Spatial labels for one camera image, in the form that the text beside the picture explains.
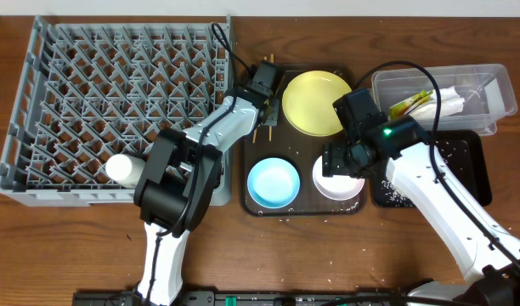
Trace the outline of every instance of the gray dish rack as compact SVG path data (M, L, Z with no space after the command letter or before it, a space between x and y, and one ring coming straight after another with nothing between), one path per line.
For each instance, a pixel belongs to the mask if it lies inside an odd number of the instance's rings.
M229 17L221 26L230 37ZM37 16L0 193L33 207L133 202L133 190L107 176L109 157L146 159L161 129L192 127L216 110L230 77L209 24L50 25ZM230 198L230 152L221 167L212 205Z

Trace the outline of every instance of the plate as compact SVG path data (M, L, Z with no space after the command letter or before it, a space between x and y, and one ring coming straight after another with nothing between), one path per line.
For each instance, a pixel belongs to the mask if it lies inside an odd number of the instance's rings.
M254 165L246 184L252 199L260 206L282 208L296 198L300 176L288 161L266 158Z
M347 175L323 177L322 156L313 165L313 183L323 196L336 201L348 200L364 188L363 178L351 178Z
M339 76L308 71L295 77L283 93L283 112L298 131L311 136L330 136L343 129L332 104L351 88Z

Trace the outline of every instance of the clear plastic bin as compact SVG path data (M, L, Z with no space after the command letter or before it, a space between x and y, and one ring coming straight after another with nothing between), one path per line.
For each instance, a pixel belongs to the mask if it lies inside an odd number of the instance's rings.
M455 86L456 92L466 100L462 112L440 118L439 130L471 129L482 136L492 135L496 133L496 121L517 112L513 87L503 65L458 65L427 70L439 88ZM373 98L386 114L390 106L422 89L433 89L428 78L417 69L378 71L371 83ZM417 121L427 131L432 130L433 119Z

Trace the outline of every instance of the white cylinder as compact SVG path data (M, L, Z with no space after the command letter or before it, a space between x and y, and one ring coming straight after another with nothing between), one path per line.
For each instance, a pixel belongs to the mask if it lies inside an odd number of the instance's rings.
M110 179L123 187L134 189L137 186L145 162L137 157L115 154L105 163L105 171Z

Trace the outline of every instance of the black tray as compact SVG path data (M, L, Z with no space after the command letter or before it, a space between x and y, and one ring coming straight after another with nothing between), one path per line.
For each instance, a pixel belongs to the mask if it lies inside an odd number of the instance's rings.
M490 204L492 192L479 135L467 130L439 131L436 146L450 171L479 204L484 207ZM385 176L372 177L370 185L373 203L379 207L415 207L409 198L394 193Z
M339 65L284 65L285 77L276 97L282 99L283 91L288 83L306 71L328 71L340 76L347 83L352 83L350 72ZM269 142L268 127L257 129L256 142L253 135L243 141L241 158L240 204L243 209L257 217L288 217L328 214L353 214L362 209L366 203L365 188L358 195L347 201L334 201L326 198L314 186L311 172L314 162L322 153L322 145L331 141L345 139L343 131L329 137L313 137L296 130L287 120L280 103L277 126L273 127L272 141ZM296 199L279 209L269 209L258 205L249 195L246 179L252 167L264 158L279 157L296 167L300 175L300 191Z

